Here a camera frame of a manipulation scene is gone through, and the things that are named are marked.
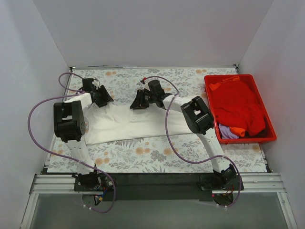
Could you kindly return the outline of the white t-shirt with robot print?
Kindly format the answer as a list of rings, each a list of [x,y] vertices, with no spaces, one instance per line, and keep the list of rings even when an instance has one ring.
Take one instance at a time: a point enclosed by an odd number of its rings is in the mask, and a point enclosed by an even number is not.
[[[166,110],[151,105],[147,109],[132,110],[128,105],[92,105],[85,113],[89,130],[85,143],[95,145],[136,138],[165,136]]]

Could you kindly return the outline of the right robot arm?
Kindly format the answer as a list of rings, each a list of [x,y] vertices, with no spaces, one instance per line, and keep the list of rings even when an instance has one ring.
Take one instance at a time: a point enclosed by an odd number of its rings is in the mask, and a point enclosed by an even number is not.
[[[174,153],[184,162],[189,164],[202,164],[211,161],[213,176],[211,181],[203,183],[205,188],[219,188],[233,190],[233,187],[242,188],[241,175],[234,162],[224,155],[222,147],[216,137],[214,129],[214,117],[203,99],[196,96],[192,99],[182,98],[179,91],[176,94],[166,93],[161,87],[159,80],[148,82],[147,89],[137,91],[131,109],[146,109],[151,104],[166,110],[165,132],[170,146]],[[187,126],[192,133],[196,134],[203,143],[209,158],[203,161],[190,161],[183,158],[174,149],[169,136],[169,111],[174,110],[183,114]]]

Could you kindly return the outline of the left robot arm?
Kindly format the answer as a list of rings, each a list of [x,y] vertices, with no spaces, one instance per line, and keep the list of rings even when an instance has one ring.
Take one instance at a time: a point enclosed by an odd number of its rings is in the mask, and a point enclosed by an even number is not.
[[[62,103],[53,105],[54,133],[71,151],[71,156],[79,163],[77,165],[77,179],[81,186],[96,191],[101,185],[98,172],[93,169],[95,163],[90,158],[85,144],[86,123],[84,110],[92,104],[99,108],[113,102],[104,85],[93,78],[82,79],[82,91],[79,97],[74,97]]]

